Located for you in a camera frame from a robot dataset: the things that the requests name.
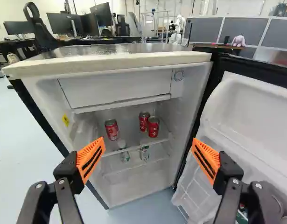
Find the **mini fridge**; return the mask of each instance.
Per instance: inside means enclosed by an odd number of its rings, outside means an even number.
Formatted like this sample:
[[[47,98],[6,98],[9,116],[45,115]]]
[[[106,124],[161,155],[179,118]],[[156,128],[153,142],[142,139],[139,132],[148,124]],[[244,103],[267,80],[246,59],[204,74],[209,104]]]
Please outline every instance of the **mini fridge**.
[[[194,137],[229,153],[244,181],[268,180],[287,197],[287,68],[175,45],[119,44],[62,47],[3,72],[64,156],[104,137],[87,187],[105,209],[172,187],[189,223],[209,221],[220,198],[191,157]],[[140,112],[159,118],[156,138],[140,131]],[[117,140],[107,136],[110,119]]]

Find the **fridge countertop top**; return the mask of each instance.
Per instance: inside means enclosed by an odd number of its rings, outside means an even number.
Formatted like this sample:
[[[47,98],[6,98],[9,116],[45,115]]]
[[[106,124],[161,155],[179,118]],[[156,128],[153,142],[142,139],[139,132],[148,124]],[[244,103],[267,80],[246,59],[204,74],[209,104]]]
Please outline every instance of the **fridge countertop top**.
[[[11,64],[3,68],[3,72],[13,79],[39,76],[59,78],[68,74],[78,76],[102,71],[209,62],[210,57],[211,53],[164,43],[68,46]]]

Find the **pink stuffed toy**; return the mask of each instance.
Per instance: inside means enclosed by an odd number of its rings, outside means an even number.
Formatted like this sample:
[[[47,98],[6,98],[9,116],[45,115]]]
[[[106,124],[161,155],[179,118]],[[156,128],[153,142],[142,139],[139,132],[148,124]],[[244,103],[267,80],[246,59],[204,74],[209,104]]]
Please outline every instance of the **pink stuffed toy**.
[[[246,44],[245,44],[245,38],[244,38],[244,36],[242,36],[242,35],[236,36],[236,37],[233,39],[231,45],[234,46],[234,47],[236,47],[236,46],[237,46],[237,47],[241,47],[241,46],[245,47]]]

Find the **desk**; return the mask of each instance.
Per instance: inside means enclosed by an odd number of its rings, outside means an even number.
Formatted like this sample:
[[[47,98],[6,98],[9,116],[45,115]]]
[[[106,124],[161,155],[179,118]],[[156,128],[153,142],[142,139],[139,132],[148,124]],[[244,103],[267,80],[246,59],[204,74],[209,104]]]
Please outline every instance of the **desk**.
[[[70,39],[61,41],[64,46],[73,45],[93,45],[93,44],[115,44],[122,43],[121,38],[107,38],[107,39]]]
[[[22,49],[26,58],[31,58],[39,54],[37,43],[35,39],[25,39],[25,40],[10,40],[10,41],[0,41],[0,50],[4,59],[8,62],[7,54],[14,53],[18,56],[20,60],[24,60],[19,54],[18,49]]]
[[[231,45],[223,45],[223,44],[211,44],[211,43],[193,43],[192,50],[194,51],[202,51],[202,52],[223,52],[229,53],[233,55],[239,55],[240,51],[243,50],[244,47],[234,47]]]

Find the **yellow warning sticker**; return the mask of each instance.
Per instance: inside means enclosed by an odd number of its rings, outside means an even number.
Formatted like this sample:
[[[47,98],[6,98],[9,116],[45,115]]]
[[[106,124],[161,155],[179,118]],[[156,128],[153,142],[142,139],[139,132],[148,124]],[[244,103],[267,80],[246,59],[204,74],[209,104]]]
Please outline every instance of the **yellow warning sticker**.
[[[70,124],[70,120],[68,119],[66,114],[63,115],[63,123],[66,127],[68,127]]]

